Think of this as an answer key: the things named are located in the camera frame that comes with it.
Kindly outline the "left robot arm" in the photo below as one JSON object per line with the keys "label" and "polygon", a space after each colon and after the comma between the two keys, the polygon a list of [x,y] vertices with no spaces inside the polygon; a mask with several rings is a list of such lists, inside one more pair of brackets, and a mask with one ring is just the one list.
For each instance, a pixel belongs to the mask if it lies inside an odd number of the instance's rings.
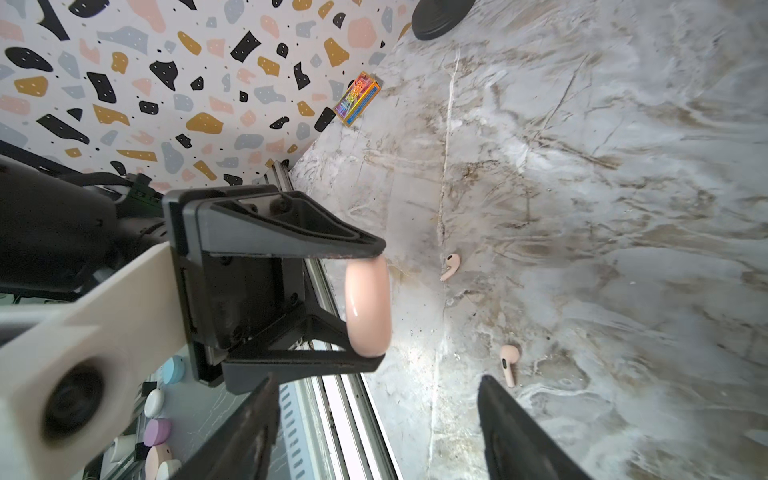
{"label": "left robot arm", "polygon": [[383,239],[272,184],[156,192],[1,146],[1,289],[76,300],[97,273],[171,248],[191,370],[233,393],[264,377],[372,372],[391,338]]}

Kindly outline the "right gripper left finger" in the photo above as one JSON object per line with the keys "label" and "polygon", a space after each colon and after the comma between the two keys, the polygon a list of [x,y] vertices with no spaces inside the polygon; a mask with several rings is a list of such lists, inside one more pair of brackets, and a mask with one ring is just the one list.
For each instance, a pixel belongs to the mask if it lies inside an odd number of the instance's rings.
{"label": "right gripper left finger", "polygon": [[279,415],[279,383],[270,374],[172,477],[267,478]]}

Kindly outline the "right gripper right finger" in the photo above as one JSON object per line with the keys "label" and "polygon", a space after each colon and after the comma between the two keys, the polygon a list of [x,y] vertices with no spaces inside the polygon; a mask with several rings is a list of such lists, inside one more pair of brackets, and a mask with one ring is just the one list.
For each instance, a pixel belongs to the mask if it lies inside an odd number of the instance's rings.
{"label": "right gripper right finger", "polygon": [[588,480],[589,476],[493,377],[482,377],[477,409],[493,480]]}

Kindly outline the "pink earbud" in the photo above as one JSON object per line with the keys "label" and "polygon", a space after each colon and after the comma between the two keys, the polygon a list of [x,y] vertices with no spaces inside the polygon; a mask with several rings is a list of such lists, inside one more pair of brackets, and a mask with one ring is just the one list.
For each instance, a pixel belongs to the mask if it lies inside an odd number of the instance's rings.
{"label": "pink earbud", "polygon": [[445,258],[444,271],[440,276],[441,282],[446,282],[457,273],[461,266],[461,257],[458,253],[451,253]]}
{"label": "pink earbud", "polygon": [[519,348],[515,345],[503,345],[500,349],[500,359],[503,375],[508,388],[516,386],[514,367],[521,357]]}

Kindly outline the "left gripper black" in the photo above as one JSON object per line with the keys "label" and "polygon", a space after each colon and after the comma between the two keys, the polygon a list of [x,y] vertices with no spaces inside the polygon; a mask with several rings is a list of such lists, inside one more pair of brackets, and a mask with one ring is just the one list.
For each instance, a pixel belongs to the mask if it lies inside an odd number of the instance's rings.
{"label": "left gripper black", "polygon": [[300,259],[371,259],[385,240],[273,185],[175,190],[162,205],[197,381],[244,394],[377,370],[384,355],[356,353],[346,323],[306,302]]}

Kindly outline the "pink earbud charging case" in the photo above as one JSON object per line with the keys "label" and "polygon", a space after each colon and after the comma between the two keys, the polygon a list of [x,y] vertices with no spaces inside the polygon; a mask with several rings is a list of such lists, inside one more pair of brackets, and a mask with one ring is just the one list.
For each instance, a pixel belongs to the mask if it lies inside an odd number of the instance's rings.
{"label": "pink earbud charging case", "polygon": [[347,262],[344,298],[347,335],[362,357],[386,353],[392,338],[390,280],[383,255]]}

